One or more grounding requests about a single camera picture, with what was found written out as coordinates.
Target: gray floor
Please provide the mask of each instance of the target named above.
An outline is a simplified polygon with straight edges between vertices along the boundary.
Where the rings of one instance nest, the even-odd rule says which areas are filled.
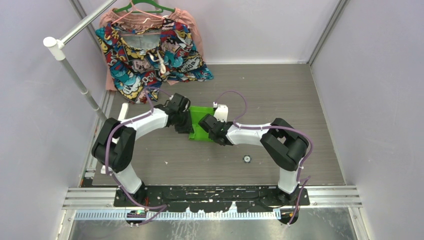
[[[74,221],[70,240],[356,240],[347,208],[300,209],[290,228],[278,220]]]
[[[237,90],[248,101],[242,124],[264,124],[283,118],[310,135],[315,149],[304,164],[301,176],[312,178],[311,185],[344,184],[330,139],[311,71],[306,64],[210,65],[215,79],[206,82],[164,83],[162,89],[179,93],[193,106],[212,106],[224,91]],[[159,102],[166,96],[162,94]],[[118,117],[125,99],[116,94],[110,116]],[[219,103],[229,107],[229,120],[244,109],[243,100],[234,93]],[[149,109],[148,104],[129,106],[127,117]],[[244,155],[252,162],[244,163]],[[279,170],[263,147],[252,145],[220,146],[212,142],[189,141],[173,128],[159,129],[141,137],[135,144],[132,165],[148,185],[256,185],[277,184]],[[100,174],[97,166],[94,185],[111,185],[113,180]]]

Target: clothing rack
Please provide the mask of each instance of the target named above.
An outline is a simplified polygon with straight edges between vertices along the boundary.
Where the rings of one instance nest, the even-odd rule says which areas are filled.
[[[115,3],[116,1],[117,0],[107,0],[105,3],[100,5],[96,10],[94,10],[92,13],[84,17],[81,21],[79,21],[77,25],[75,25],[60,39],[56,39],[54,37],[48,36],[44,38],[43,40],[44,46],[47,47],[48,50],[50,50],[54,58],[57,61],[59,61],[59,63],[61,63],[62,66],[66,69],[66,71],[71,76],[73,82],[79,88],[79,91],[81,92],[81,94],[85,97],[85,100],[90,104],[90,106],[93,108],[93,110],[96,112],[97,116],[99,117],[100,121],[102,122],[106,121],[107,119],[105,113],[99,107],[97,102],[92,97],[90,91],[81,81],[81,78],[75,72],[74,68],[71,66],[69,61],[66,59],[65,53],[62,51],[62,49],[65,47],[67,43],[69,43],[69,41],[71,41],[83,29],[85,29],[89,24],[91,24],[94,19],[100,16],[100,14],[102,14],[106,9],[112,6],[112,4]]]

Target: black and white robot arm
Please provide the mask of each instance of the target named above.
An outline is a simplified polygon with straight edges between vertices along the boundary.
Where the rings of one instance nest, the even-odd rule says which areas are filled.
[[[137,202],[143,203],[146,192],[144,183],[131,165],[135,141],[156,129],[169,126],[174,126],[178,133],[190,133],[193,128],[189,107],[190,100],[176,93],[164,105],[156,105],[150,115],[144,113],[123,120],[123,123],[129,121],[129,124],[115,132],[113,138],[119,139],[116,143],[110,143],[108,165],[113,171],[112,174]],[[267,129],[270,126],[292,128],[281,118],[262,125],[238,127],[233,122],[227,122],[226,116],[223,115],[225,113],[222,112],[214,116],[207,114],[198,124],[209,134],[211,140],[220,145],[249,144],[264,147],[279,167],[278,188],[281,190],[279,198],[285,204],[292,202],[297,196],[299,163],[306,154],[308,141],[291,131]],[[114,118],[109,118],[92,148],[92,155],[102,164],[105,164],[108,137],[120,123]]]

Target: clothing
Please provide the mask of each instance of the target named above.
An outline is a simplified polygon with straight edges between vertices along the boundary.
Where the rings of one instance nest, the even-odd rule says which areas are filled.
[[[120,17],[127,14],[127,12],[125,11],[115,13],[114,10],[116,9],[114,8],[101,16],[100,24],[99,24],[100,28],[106,27],[108,23],[114,22],[118,20]],[[169,15],[168,18],[188,26],[191,32],[191,38],[194,41],[194,45],[196,46],[197,52],[201,55],[202,58],[204,58],[202,38],[200,36],[199,29],[197,28],[196,21],[193,18],[193,16],[190,15],[190,13],[185,10],[175,8],[175,12]],[[158,28],[162,25],[162,21],[163,20],[160,18],[151,17],[151,16],[143,15],[143,14],[130,13],[126,15],[124,18],[122,18],[121,20],[119,20],[117,23],[119,23],[121,26],[125,28],[141,31],[147,28]],[[106,90],[112,90],[112,91],[117,90],[115,88],[114,80],[111,76],[111,72],[109,70],[107,71],[107,74],[106,74]]]
[[[133,103],[146,102],[141,95],[145,86],[159,88],[167,79],[188,82],[213,78],[188,26],[169,18],[160,20],[160,26],[142,30],[127,28],[127,22],[109,22],[95,31],[114,87]],[[158,31],[160,35],[151,34]],[[162,73],[160,63],[165,68]],[[148,97],[157,101],[158,91],[149,90]]]

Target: green hanger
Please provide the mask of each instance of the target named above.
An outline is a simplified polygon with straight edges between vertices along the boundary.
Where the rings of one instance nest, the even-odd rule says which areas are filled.
[[[165,6],[161,6],[161,5],[157,4],[154,0],[132,0],[132,4],[134,4],[134,5],[141,4],[141,3],[150,4],[150,5],[158,8],[158,9],[160,9],[160,10],[157,10],[157,11],[146,11],[146,13],[151,13],[151,14],[163,13],[164,10],[170,11],[172,13],[175,12],[175,9],[165,7]],[[131,2],[130,2],[127,6],[116,9],[114,12],[115,13],[119,13],[119,12],[122,12],[122,11],[128,12],[128,9],[130,9],[132,7],[133,7],[133,5],[131,5]]]

